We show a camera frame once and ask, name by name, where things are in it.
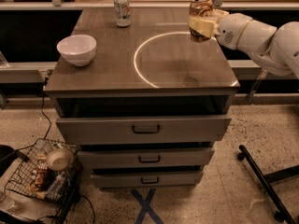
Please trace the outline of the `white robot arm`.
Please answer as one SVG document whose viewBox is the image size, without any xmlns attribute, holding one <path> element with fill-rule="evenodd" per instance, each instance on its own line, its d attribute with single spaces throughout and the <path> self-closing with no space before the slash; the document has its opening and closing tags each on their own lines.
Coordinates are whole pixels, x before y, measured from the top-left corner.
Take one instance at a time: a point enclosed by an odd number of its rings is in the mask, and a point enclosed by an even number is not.
<svg viewBox="0 0 299 224">
<path fill-rule="evenodd" d="M 220 45 L 246 53 L 257 65 L 276 76 L 299 78 L 299 22 L 279 28 L 242 13 L 208 9 L 189 16 L 193 35 L 215 37 Z"/>
</svg>

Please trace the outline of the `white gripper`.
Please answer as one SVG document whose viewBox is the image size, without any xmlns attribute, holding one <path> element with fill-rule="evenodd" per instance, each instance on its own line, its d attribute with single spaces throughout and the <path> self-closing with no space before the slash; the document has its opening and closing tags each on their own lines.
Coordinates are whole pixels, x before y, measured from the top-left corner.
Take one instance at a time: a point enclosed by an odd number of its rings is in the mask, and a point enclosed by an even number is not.
<svg viewBox="0 0 299 224">
<path fill-rule="evenodd" d="M 228 48 L 237 49 L 238 40 L 252 17 L 241 14 L 232 13 L 228 15 L 227 11 L 221 9 L 213 9 L 212 16 L 219 20 L 219 31 L 217 35 L 218 42 Z M 189 17 L 189 27 L 199 35 L 210 38 L 216 34 L 215 26 L 217 23 L 210 18 Z"/>
</svg>

